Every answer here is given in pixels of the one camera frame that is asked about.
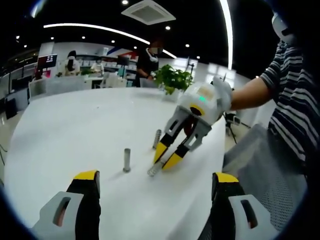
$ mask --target potted plant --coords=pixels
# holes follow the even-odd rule
[[[185,91],[192,83],[193,77],[187,71],[174,69],[169,64],[155,72],[155,83],[164,85],[165,99],[177,101],[179,90]]]

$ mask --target monitor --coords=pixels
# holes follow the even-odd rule
[[[57,63],[57,54],[50,54],[45,56],[39,56],[37,62],[37,69],[53,68]]]

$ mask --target curved light strip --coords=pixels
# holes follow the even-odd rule
[[[105,30],[105,31],[109,31],[109,32],[113,32],[113,33],[116,33],[116,34],[121,34],[121,35],[124,35],[124,36],[127,36],[129,38],[132,38],[132,39],[135,39],[135,40],[138,40],[140,42],[143,42],[144,44],[150,44],[149,41],[147,40],[144,40],[140,37],[137,37],[137,36],[134,36],[134,35],[131,35],[129,33],[126,33],[124,31],[119,31],[119,30],[115,30],[115,29],[112,29],[112,28],[109,28],[109,27],[104,27],[104,26],[97,26],[97,25],[92,25],[92,24],[82,24],[82,23],[57,23],[57,24],[49,24],[49,25],[44,25],[43,28],[46,29],[46,28],[54,28],[54,27],[86,27],[86,28],[93,28],[93,29],[101,29],[101,30]],[[167,50],[163,50],[163,52],[167,55],[169,55],[170,57],[176,59],[177,57],[175,55],[173,55],[172,53],[168,52]]]
[[[230,10],[229,10],[229,5],[227,0],[220,0],[220,4],[221,4],[223,15],[224,15],[226,34],[228,38],[228,69],[231,70],[233,51],[234,51],[231,15],[230,15]]]

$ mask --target metal cylinder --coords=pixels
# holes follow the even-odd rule
[[[125,148],[124,149],[124,167],[123,167],[123,171],[125,173],[130,172],[130,148]]]
[[[161,137],[162,131],[160,129],[158,129],[155,133],[155,138],[154,138],[154,142],[153,142],[153,146],[152,148],[156,149],[157,145],[160,141],[160,137]]]

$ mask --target ceiling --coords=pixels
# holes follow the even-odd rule
[[[9,2],[10,14],[2,15],[5,27],[4,44],[0,47],[0,64],[26,50],[39,48],[41,43],[90,42],[113,45],[125,49],[145,48],[135,39],[117,33],[87,27],[52,27],[46,24],[81,23],[120,30],[147,41],[163,37],[165,49],[177,57],[196,58],[200,62],[228,66],[228,41],[224,14],[219,0],[155,0],[176,18],[174,21],[145,25],[121,14],[127,7],[140,2],[121,0],[81,2],[76,0],[47,0],[42,10],[32,18],[33,0],[16,6]],[[233,65],[238,73],[253,78],[272,60],[279,39],[271,25],[272,11],[262,0],[228,0],[233,30]]]

